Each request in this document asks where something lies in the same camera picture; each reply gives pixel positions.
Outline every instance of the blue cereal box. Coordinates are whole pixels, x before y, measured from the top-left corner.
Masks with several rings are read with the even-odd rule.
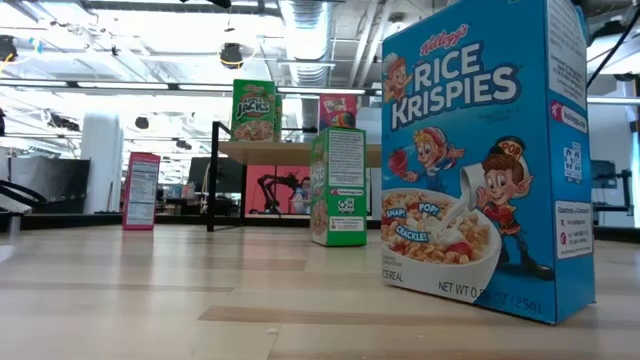
[[[546,323],[594,301],[582,24],[462,0],[384,41],[386,283]]]

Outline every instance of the green cereal box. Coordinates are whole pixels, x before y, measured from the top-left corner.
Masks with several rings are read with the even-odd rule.
[[[273,141],[282,140],[282,95],[276,95],[276,120],[273,124]]]
[[[275,102],[273,82],[234,80],[231,141],[273,141]]]
[[[311,239],[367,244],[365,132],[329,127],[311,146]]]

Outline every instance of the snap crackle pop characters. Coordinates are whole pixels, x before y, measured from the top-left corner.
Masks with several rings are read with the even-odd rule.
[[[512,199],[529,195],[533,175],[523,157],[525,145],[515,136],[499,139],[482,162],[486,187],[479,187],[477,207],[492,221],[500,225],[502,251],[499,264],[509,262],[509,253],[504,246],[505,238],[516,240],[520,250],[520,263],[524,269],[536,277],[551,281],[554,272],[548,266],[539,265],[529,255],[527,242],[522,235],[522,226],[515,218],[516,207],[509,204]]]
[[[464,157],[464,149],[456,149],[447,141],[447,136],[438,127],[430,126],[416,130],[413,141],[422,171],[407,171],[407,155],[402,149],[394,151],[389,157],[389,167],[394,174],[407,182],[427,180],[427,189],[444,192],[439,172],[456,166],[457,160]]]
[[[413,78],[413,75],[407,75],[407,61],[396,53],[387,55],[382,62],[382,74],[386,77],[384,102],[402,99],[406,95],[405,88]]]

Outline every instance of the bowl of cereal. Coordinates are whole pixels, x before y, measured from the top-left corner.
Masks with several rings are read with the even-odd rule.
[[[403,287],[473,302],[487,286],[502,239],[481,211],[468,209],[468,201],[424,189],[383,192],[383,252],[393,259],[385,267],[402,271]]]

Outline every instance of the wooden table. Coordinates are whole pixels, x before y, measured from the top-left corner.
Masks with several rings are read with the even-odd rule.
[[[218,143],[220,152],[244,165],[309,166],[311,143],[231,142]],[[380,144],[368,144],[366,166],[379,168]]]

